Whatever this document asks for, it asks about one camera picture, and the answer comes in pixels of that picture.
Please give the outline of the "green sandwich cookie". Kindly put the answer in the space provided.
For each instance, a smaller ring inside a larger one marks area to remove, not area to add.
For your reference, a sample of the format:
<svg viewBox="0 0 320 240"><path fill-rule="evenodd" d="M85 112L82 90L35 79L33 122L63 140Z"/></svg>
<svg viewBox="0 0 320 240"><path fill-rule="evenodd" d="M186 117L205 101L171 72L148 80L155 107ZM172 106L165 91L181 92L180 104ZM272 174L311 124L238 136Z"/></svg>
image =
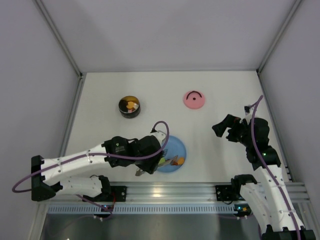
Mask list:
<svg viewBox="0 0 320 240"><path fill-rule="evenodd" d="M159 163L161 164L161 163L163 163L163 162L165 162L165 161L166 161L165 158L162 157L162 158L160 159Z"/></svg>

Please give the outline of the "yellow swirl cookie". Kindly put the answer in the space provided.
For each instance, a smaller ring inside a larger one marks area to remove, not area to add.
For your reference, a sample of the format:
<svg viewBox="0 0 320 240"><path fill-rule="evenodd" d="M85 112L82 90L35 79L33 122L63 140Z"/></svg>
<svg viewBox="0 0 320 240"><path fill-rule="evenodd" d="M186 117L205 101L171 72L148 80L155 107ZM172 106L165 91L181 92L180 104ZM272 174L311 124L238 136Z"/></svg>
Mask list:
<svg viewBox="0 0 320 240"><path fill-rule="evenodd" d="M183 165L185 162L185 158L184 157L180 157L177 161L177 164L180 166L180 165Z"/></svg>

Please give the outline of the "pink round lid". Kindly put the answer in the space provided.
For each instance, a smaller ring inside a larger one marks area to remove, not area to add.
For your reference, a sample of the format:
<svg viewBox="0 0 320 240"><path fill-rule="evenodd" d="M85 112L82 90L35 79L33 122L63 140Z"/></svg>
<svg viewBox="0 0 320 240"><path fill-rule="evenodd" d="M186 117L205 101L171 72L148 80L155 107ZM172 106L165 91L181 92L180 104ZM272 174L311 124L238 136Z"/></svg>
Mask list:
<svg viewBox="0 0 320 240"><path fill-rule="evenodd" d="M198 110L205 105L205 95L196 90L186 92L182 99L184 105L191 110Z"/></svg>

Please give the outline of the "tan round cracker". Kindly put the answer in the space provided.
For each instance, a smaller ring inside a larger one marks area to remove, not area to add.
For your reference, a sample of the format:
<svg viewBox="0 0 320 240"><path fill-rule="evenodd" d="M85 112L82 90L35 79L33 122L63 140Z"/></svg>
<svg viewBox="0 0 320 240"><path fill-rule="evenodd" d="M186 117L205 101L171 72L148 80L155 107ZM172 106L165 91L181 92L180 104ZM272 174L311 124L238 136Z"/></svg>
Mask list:
<svg viewBox="0 0 320 240"><path fill-rule="evenodd" d="M127 105L126 105L126 108L127 108L128 110L132 110L132 109L135 109L135 105L136 105L135 102L133 102L133 101L128 101L128 102L127 102Z"/></svg>

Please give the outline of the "black sandwich cookie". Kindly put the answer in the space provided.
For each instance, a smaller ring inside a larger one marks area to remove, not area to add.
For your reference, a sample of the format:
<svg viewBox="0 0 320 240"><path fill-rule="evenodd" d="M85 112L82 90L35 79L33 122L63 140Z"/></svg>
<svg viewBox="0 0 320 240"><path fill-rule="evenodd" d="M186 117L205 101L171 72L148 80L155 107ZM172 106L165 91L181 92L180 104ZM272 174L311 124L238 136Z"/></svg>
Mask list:
<svg viewBox="0 0 320 240"><path fill-rule="evenodd" d="M119 109L122 111L122 112L127 112L127 102L126 101L120 101L119 102Z"/></svg>

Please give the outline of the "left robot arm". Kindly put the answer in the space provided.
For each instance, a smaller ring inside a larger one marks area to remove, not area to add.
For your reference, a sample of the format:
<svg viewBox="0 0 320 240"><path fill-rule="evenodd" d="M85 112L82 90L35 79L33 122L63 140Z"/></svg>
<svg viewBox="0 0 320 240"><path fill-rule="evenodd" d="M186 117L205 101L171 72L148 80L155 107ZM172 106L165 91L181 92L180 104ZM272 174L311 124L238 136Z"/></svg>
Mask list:
<svg viewBox="0 0 320 240"><path fill-rule="evenodd" d="M168 139L166 133L153 129L141 139L115 136L94 148L61 158L34 156L31 199L41 202L58 195L82 195L90 201L105 201L112 193L109 179L104 175L82 177L81 174L130 165L153 174Z"/></svg>

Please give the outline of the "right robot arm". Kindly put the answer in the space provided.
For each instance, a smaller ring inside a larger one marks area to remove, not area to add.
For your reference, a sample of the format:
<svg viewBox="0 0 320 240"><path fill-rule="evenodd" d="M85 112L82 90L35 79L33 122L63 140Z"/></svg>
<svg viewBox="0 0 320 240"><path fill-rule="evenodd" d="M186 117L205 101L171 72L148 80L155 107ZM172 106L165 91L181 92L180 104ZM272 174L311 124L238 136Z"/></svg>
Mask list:
<svg viewBox="0 0 320 240"><path fill-rule="evenodd" d="M253 174L231 179L233 194L244 199L255 216L263 240L314 240L313 230L306 229L296 213L282 173L277 151L269 144L269 124L259 117L239 118L228 114L212 126L219 138L245 147Z"/></svg>

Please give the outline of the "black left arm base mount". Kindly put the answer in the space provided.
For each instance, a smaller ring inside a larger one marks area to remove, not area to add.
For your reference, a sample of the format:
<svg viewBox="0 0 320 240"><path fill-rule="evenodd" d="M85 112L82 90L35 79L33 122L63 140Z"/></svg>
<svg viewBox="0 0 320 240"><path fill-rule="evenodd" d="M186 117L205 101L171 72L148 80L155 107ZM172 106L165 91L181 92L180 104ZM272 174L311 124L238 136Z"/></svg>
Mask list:
<svg viewBox="0 0 320 240"><path fill-rule="evenodd" d="M127 186L111 186L110 193L101 193L96 197L83 195L83 197L92 202L126 202Z"/></svg>

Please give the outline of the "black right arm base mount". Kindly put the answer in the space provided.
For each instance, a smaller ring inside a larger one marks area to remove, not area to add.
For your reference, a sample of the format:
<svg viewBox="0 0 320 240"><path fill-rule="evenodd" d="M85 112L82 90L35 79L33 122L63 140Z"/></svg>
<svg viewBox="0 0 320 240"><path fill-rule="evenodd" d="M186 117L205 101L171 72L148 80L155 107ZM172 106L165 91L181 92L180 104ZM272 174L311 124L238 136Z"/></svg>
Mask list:
<svg viewBox="0 0 320 240"><path fill-rule="evenodd" d="M231 185L216 185L215 194L217 201L226 203L228 205L243 199L238 193L236 193Z"/></svg>

